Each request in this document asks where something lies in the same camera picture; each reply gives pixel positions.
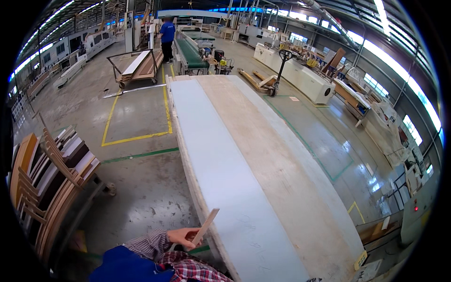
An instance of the worker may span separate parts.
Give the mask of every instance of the worker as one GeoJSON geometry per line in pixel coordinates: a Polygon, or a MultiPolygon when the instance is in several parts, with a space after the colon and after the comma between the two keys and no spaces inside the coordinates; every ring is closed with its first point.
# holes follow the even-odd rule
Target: worker
{"type": "Polygon", "coordinates": [[[177,230],[155,229],[152,232],[108,250],[103,255],[102,265],[90,275],[97,281],[201,281],[232,282],[224,274],[200,259],[183,251],[167,251],[172,243],[183,245],[187,250],[197,246],[192,241],[200,228],[177,230]]]}
{"type": "Polygon", "coordinates": [[[164,24],[161,26],[161,49],[163,51],[163,63],[172,62],[172,41],[174,40],[175,27],[172,23],[172,16],[166,15],[163,18],[164,24]]]}

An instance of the black pants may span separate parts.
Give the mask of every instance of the black pants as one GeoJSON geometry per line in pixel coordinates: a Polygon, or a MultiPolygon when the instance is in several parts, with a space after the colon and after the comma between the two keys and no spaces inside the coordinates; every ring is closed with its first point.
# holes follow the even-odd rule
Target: black pants
{"type": "Polygon", "coordinates": [[[169,62],[174,56],[172,55],[172,41],[161,43],[161,50],[163,51],[163,62],[169,62]]]}

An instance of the conveyor belt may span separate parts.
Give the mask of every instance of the conveyor belt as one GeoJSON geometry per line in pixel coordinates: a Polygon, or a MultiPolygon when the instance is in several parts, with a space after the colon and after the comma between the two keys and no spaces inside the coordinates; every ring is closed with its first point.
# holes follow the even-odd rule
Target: conveyor belt
{"type": "Polygon", "coordinates": [[[208,62],[203,61],[200,58],[198,51],[188,42],[188,39],[178,38],[176,41],[181,49],[179,51],[185,56],[188,63],[188,69],[203,69],[210,66],[208,62]]]}
{"type": "Polygon", "coordinates": [[[183,31],[183,33],[193,40],[215,40],[215,38],[206,32],[200,31],[183,31]]]}

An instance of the plastic sheet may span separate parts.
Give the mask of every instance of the plastic sheet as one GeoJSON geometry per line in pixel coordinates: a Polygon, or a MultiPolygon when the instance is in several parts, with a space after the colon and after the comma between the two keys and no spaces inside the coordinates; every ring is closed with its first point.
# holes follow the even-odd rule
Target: plastic sheet
{"type": "Polygon", "coordinates": [[[400,119],[397,118],[396,111],[387,102],[371,102],[371,108],[362,124],[371,139],[387,157],[391,167],[396,167],[407,160],[410,155],[409,149],[402,146],[399,137],[400,119]]]}

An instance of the concrete floor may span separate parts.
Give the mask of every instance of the concrete floor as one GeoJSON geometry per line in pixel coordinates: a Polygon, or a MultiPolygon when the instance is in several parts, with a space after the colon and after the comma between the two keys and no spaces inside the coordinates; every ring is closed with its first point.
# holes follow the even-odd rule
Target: concrete floor
{"type": "MultiPolygon", "coordinates": [[[[252,58],[254,49],[250,47],[222,39],[217,39],[215,45],[225,52],[225,57],[234,58],[234,75],[239,76],[238,67],[249,73],[253,69],[264,75],[274,73],[252,58]]],[[[122,52],[124,42],[115,43],[88,62],[62,89],[53,89],[53,79],[32,101],[51,132],[76,126],[79,136],[102,162],[99,177],[116,185],[117,195],[99,197],[80,227],[86,234],[88,252],[95,254],[154,228],[200,224],[177,140],[168,124],[163,87],[102,99],[105,93],[119,89],[106,57],[122,52]]],[[[163,73],[171,76],[169,64],[160,68],[158,84],[164,83],[163,73]]],[[[149,82],[141,81],[126,88],[147,85],[149,82]]],[[[316,107],[284,80],[277,97],[259,95],[310,150],[350,209],[355,225],[391,213],[392,204],[381,201],[377,191],[388,179],[396,179],[397,173],[364,129],[354,127],[357,120],[339,97],[331,98],[329,107],[316,107]]],[[[41,130],[42,124],[36,118],[29,121],[28,126],[32,125],[38,128],[36,133],[41,130]]]]}

